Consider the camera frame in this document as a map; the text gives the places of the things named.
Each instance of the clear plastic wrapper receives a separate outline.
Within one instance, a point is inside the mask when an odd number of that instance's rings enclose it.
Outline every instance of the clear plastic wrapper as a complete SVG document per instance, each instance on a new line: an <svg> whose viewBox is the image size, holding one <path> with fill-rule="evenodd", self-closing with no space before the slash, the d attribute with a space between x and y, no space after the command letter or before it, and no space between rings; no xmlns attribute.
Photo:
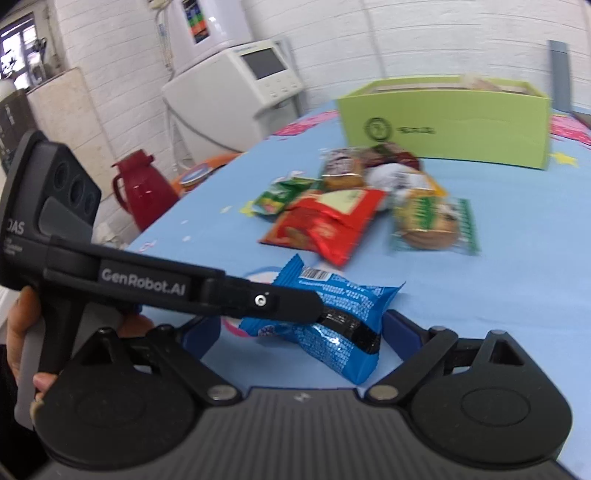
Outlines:
<svg viewBox="0 0 591 480"><path fill-rule="evenodd" d="M395 249L455 249L479 252L470 202L441 197L433 190L415 189L392 210Z"/></svg>
<svg viewBox="0 0 591 480"><path fill-rule="evenodd" d="M425 172L400 163L386 163L367 168L365 181L368 186L383 190L387 194L379 210L402 205L414 189L433 190L442 197L447 195L447 192Z"/></svg>
<svg viewBox="0 0 591 480"><path fill-rule="evenodd" d="M363 187L363 159L358 148L337 148L322 155L320 172L325 190L349 190Z"/></svg>

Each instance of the jar lid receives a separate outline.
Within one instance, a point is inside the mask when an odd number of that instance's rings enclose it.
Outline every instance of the jar lid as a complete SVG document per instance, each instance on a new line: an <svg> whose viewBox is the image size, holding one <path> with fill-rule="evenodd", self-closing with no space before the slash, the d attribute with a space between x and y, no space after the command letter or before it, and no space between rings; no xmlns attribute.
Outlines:
<svg viewBox="0 0 591 480"><path fill-rule="evenodd" d="M181 187L191 187L195 184L202 181L207 175L209 175L213 171L206 163L201 163L189 170L185 175L183 175L179 181Z"/></svg>

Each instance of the cookie package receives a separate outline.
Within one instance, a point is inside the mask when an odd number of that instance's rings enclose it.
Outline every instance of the cookie package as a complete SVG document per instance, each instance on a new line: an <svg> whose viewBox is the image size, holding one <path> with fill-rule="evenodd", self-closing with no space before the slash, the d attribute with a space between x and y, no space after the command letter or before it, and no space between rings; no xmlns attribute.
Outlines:
<svg viewBox="0 0 591 480"><path fill-rule="evenodd" d="M324 164L320 177L325 190L331 192L365 186L364 164L358 148L337 148L322 157Z"/></svg>
<svg viewBox="0 0 591 480"><path fill-rule="evenodd" d="M405 202L395 206L394 248L398 250L445 250L479 252L470 202L441 197L433 190L414 189Z"/></svg>
<svg viewBox="0 0 591 480"><path fill-rule="evenodd" d="M273 285L314 290L324 303L318 322L301 325L244 318L240 328L250 336L280 336L347 380L365 382L378 364L382 315L400 287L357 285L335 273L306 267L295 255Z"/></svg>

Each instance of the pile of snacks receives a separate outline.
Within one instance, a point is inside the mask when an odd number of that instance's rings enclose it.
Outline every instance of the pile of snacks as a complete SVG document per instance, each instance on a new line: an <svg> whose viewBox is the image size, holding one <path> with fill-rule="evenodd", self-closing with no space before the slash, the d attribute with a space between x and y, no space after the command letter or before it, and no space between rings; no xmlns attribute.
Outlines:
<svg viewBox="0 0 591 480"><path fill-rule="evenodd" d="M469 202L449 199L421 161L393 142L326 152L320 180L276 181L253 209L279 215L262 243L318 252L338 267L381 210L392 211L396 249L478 251Z"/></svg>

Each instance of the snack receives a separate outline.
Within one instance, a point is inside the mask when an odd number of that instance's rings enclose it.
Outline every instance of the snack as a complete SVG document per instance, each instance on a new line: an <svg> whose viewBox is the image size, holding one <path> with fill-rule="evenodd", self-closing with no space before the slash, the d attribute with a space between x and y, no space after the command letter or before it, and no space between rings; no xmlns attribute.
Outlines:
<svg viewBox="0 0 591 480"><path fill-rule="evenodd" d="M374 147L366 148L361 151L361 157L365 168L377 167L388 163L399 163L412 167L415 170L423 169L423 165L417 157L394 142L384 142Z"/></svg>
<svg viewBox="0 0 591 480"><path fill-rule="evenodd" d="M305 267L299 255L292 257L273 285L316 291L324 303L322 317L310 325L245 318L240 328L250 336L281 336L354 384L366 381L378 364L382 315L400 287L357 285Z"/></svg>
<svg viewBox="0 0 591 480"><path fill-rule="evenodd" d="M397 245L401 241L412 248L443 250L464 247L478 251L476 231L469 202L447 199L432 190L412 190L402 206L394 208Z"/></svg>
<svg viewBox="0 0 591 480"><path fill-rule="evenodd" d="M425 172L400 163L388 163L368 168L365 173L365 181L368 186L383 190L388 194L388 198L382 202L379 210L403 204L412 189L433 190L441 197L447 195L446 191Z"/></svg>
<svg viewBox="0 0 591 480"><path fill-rule="evenodd" d="M252 210L261 215L277 215L302 192L308 190L314 182L316 182L315 179L303 177L276 181L254 201Z"/></svg>
<svg viewBox="0 0 591 480"><path fill-rule="evenodd" d="M357 148L338 148L324 156L322 181L326 190L363 187L363 161Z"/></svg>
<svg viewBox="0 0 591 480"><path fill-rule="evenodd" d="M287 207L260 242L315 251L341 267L384 196L377 189L310 190Z"/></svg>

